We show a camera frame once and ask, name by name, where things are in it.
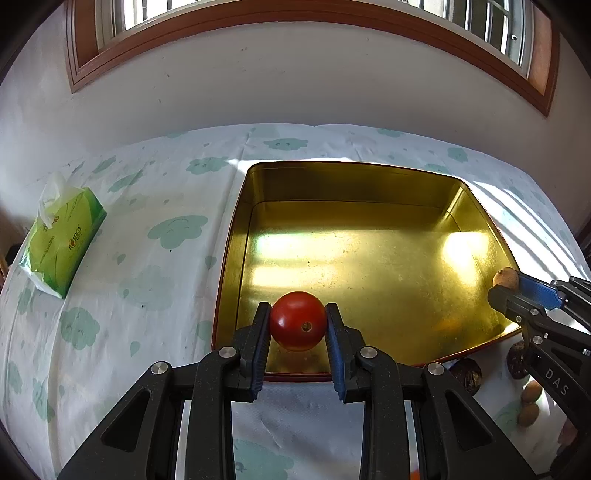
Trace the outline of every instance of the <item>window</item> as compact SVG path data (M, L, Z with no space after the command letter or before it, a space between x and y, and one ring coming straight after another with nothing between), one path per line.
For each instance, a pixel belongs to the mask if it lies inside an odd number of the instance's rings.
M533 42L531 0L401 0L464 28L527 74Z
M67 0L72 91L163 43L236 25L332 22L429 44L472 63L548 115L559 34L531 0Z

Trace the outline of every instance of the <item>window frame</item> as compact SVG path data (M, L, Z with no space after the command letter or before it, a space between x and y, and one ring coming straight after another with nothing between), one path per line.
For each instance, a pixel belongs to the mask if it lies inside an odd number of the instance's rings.
M560 34L535 5L533 8L534 40L527 78L517 65L508 64L510 60L502 60L451 28L401 9L351 0L211 2L148 20L101 49L96 0L66 0L66 65L71 90L76 92L140 53L199 33L263 22L337 23L400 35L446 51L496 78L548 117L558 76Z

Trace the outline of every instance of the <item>metal screw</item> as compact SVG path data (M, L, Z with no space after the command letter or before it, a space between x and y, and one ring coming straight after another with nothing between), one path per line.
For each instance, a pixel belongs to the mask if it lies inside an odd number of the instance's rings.
M162 375L166 370L168 370L168 363L166 362L156 362L152 365L150 369L154 375Z
M219 354L222 358L232 358L236 355L236 349L233 346L223 346L220 348Z
M441 375L445 371L445 368L442 364L438 364L437 362L433 362L427 365L427 370L431 375Z
M371 346L364 346L359 353L363 358L375 358L378 356L378 351Z

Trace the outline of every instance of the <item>bed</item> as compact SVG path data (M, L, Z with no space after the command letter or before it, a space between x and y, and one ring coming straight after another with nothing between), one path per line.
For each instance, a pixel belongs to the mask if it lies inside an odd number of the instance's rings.
M67 298L35 291L15 267L0 296L0 420L40 478L56 478L153 362L184 365L210 351L233 209L245 172L261 160L369 162L460 177L524 273L545 281L591 275L564 220L529 175L418 135L353 125L235 125L80 159L62 173L69 184L90 187L108 215ZM179 218L191 224L191 235L171 226ZM569 321L559 314L555 319ZM534 470L544 472L565 416L543 395L538 421L517 427L525 381L509 376L505 356L518 339L471 356L484 376L476 399ZM332 384L265 384L255 404L233 407L236 477L357 478L362 422L362 405L339 403ZM183 433L186 422L178 478Z

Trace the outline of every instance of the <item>blue gripper pad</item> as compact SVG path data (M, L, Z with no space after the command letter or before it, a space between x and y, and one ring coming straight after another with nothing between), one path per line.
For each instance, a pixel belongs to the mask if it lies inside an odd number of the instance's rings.
M267 357L269 355L269 346L271 344L271 332L269 330L269 312L265 315L261 330L259 332L259 341L256 344L256 351L252 359L252 387L251 391L256 398L262 389L262 381L265 377L265 367L267 366Z
M523 273L519 273L519 292L547 310L559 309L564 303L552 285Z
M331 316L326 315L327 329L325 335L326 350L329 354L330 374L333 379L335 391L339 394L339 399L342 401L345 398L345 365L343 357L340 354L339 341L336 337L335 326Z

